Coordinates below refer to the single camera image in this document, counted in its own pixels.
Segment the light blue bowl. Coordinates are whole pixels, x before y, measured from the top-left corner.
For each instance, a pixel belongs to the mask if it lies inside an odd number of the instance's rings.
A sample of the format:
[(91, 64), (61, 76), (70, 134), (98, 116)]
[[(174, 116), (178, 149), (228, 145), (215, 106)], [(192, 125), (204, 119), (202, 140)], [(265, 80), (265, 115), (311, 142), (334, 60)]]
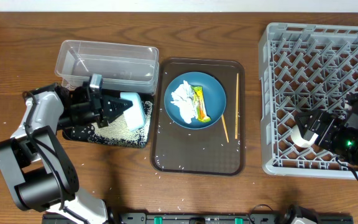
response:
[(122, 100), (132, 103), (132, 106), (124, 111), (128, 130), (135, 131), (142, 128), (145, 125), (145, 113), (139, 94), (135, 92), (121, 92), (120, 97)]

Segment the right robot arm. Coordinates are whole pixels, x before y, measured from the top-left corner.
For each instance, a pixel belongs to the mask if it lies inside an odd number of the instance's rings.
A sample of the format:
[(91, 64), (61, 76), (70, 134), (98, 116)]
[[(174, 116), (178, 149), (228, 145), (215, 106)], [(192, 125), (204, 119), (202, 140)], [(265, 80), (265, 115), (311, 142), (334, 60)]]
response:
[(298, 113), (291, 140), (299, 147), (316, 145), (337, 155), (336, 162), (358, 181), (358, 93), (348, 94), (345, 106), (344, 119), (320, 109)]

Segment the green yellow snack wrapper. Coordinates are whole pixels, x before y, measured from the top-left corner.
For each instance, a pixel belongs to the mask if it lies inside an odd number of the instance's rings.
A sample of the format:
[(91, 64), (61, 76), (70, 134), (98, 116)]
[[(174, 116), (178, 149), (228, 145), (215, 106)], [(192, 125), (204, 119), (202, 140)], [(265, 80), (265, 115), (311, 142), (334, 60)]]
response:
[(193, 105), (195, 106), (196, 119), (202, 123), (208, 123), (211, 121), (211, 118), (208, 116), (205, 102), (203, 88), (201, 86), (191, 86), (193, 90)]

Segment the dark blue plate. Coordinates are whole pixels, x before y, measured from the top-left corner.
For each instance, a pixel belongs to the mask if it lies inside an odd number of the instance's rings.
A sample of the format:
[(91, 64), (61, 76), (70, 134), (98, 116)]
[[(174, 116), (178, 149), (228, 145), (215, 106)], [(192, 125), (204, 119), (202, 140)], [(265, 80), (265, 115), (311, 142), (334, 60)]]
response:
[[(171, 93), (174, 92), (183, 81), (187, 81), (191, 86), (202, 87), (206, 114), (211, 118), (211, 121), (203, 123), (192, 118), (191, 123), (187, 124), (180, 116), (179, 107), (171, 103), (171, 101), (173, 101)], [(163, 102), (168, 116), (177, 125), (186, 129), (204, 129), (214, 125), (221, 119), (226, 109), (226, 93), (221, 83), (213, 76), (203, 72), (187, 72), (174, 78), (173, 81), (169, 83), (165, 89)]]

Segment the white napkin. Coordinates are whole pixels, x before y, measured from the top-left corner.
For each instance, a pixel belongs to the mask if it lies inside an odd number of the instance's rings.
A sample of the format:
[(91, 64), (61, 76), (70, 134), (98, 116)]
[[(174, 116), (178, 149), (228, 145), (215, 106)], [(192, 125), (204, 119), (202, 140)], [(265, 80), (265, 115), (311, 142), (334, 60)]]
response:
[(193, 102), (194, 91), (191, 85), (184, 80), (179, 87), (171, 93), (173, 100), (171, 104), (177, 106), (180, 116), (186, 124), (190, 124), (193, 118), (196, 118), (197, 112)]

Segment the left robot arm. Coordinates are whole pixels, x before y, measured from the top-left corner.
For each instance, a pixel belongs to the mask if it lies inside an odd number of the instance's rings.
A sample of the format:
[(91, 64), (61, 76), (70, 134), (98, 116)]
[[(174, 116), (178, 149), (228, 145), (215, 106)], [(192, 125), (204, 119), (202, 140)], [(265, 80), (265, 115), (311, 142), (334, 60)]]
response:
[(106, 202), (80, 187), (57, 131), (107, 126), (134, 104), (104, 94), (101, 85), (84, 87), (80, 103), (71, 102), (75, 95), (57, 83), (23, 92), (26, 111), (15, 133), (0, 142), (0, 171), (23, 211), (56, 213), (74, 223), (115, 223)]

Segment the white cup pink inside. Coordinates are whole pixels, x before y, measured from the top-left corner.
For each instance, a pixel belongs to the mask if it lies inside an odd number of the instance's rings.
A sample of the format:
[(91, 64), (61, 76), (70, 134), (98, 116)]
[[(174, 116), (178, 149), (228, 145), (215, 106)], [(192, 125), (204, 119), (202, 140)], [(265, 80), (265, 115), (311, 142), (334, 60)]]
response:
[(313, 135), (312, 135), (310, 140), (303, 139), (303, 137), (301, 136), (300, 130), (299, 130), (297, 125), (295, 125), (292, 128), (292, 133), (291, 133), (290, 136), (291, 136), (291, 140), (293, 141), (293, 143), (296, 146), (303, 147), (303, 148), (311, 147), (315, 143), (317, 138), (318, 138), (318, 135), (313, 133)]

